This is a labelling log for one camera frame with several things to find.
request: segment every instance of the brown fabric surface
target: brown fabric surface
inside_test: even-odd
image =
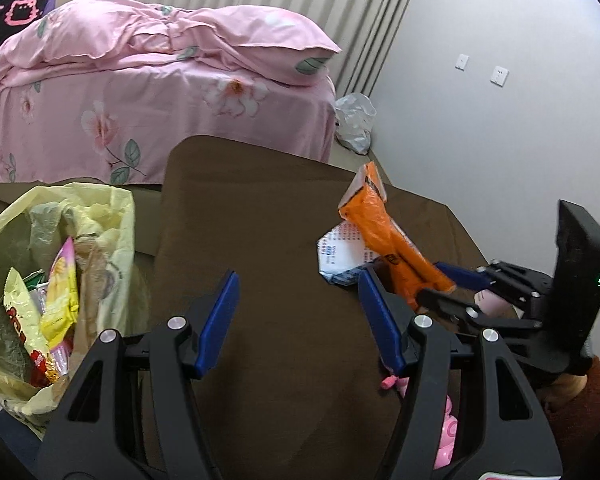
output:
[[[578,462],[584,450],[600,432],[600,359],[596,357],[587,373],[587,385],[561,409],[546,410],[554,432],[564,470]]]
[[[399,411],[354,288],[318,274],[353,173],[215,137],[171,153],[162,188],[152,324],[222,274],[240,303],[218,367],[195,386],[225,480],[369,480]],[[449,209],[388,186],[388,211],[431,261],[484,264]]]

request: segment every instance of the orange bag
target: orange bag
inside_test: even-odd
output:
[[[338,205],[340,216],[353,222],[366,246],[389,264],[397,294],[416,310],[416,294],[423,288],[451,292],[456,284],[433,266],[398,227],[384,208],[386,191],[376,165],[362,166]]]

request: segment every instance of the blue gripper pad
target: blue gripper pad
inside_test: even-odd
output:
[[[235,272],[225,279],[222,289],[216,296],[216,303],[198,340],[198,357],[194,365],[197,375],[202,378],[215,367],[220,357],[220,350],[229,325],[234,317],[235,307],[240,298],[240,279]]]
[[[402,336],[379,287],[382,287],[382,285],[372,270],[367,269],[360,274],[358,278],[358,297],[376,340],[376,345],[378,345],[382,362],[392,373],[401,376],[406,368],[406,362],[402,356]]]
[[[490,286],[489,277],[475,270],[463,269],[445,262],[437,262],[435,266],[446,277],[456,282],[456,285],[460,288],[479,292]]]

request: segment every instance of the pillow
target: pillow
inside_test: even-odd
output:
[[[216,68],[248,68],[273,81],[310,86],[341,51],[312,20],[290,10],[244,5],[183,12],[208,27],[195,27],[197,43],[182,47],[195,44],[195,59]]]

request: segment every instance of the white paper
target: white paper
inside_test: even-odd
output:
[[[355,285],[360,272],[378,257],[351,222],[342,222],[318,240],[318,267],[329,283]]]

